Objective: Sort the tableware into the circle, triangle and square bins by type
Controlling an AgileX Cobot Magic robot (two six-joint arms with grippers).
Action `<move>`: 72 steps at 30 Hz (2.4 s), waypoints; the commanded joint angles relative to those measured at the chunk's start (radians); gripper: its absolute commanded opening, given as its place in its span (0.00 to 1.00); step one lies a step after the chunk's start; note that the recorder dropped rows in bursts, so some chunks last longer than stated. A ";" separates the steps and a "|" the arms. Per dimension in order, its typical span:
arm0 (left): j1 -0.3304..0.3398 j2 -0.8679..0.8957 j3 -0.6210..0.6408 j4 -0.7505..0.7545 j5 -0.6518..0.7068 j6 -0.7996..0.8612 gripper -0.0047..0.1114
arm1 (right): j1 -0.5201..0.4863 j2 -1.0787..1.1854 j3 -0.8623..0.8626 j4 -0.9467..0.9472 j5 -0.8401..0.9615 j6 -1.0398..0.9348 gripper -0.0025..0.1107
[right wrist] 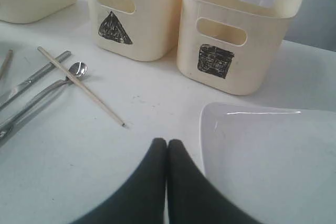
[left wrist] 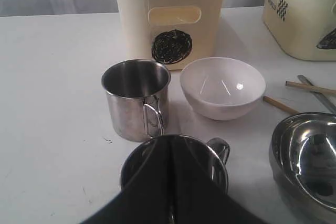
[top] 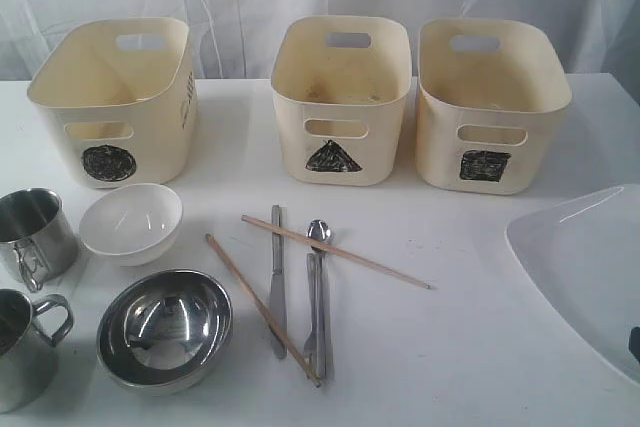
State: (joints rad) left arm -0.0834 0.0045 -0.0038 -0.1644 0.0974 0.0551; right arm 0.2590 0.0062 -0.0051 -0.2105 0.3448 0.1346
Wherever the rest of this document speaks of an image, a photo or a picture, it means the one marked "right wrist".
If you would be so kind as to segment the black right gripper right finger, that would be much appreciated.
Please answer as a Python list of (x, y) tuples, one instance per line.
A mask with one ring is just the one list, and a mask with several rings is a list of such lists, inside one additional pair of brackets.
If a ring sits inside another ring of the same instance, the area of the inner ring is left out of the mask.
[(180, 140), (169, 141), (166, 174), (170, 223), (259, 223), (206, 179)]

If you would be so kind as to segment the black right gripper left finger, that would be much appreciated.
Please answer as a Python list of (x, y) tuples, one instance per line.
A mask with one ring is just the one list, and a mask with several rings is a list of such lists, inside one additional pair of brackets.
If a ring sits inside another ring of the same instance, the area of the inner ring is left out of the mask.
[(167, 143), (153, 139), (132, 175), (103, 203), (73, 223), (163, 223)]

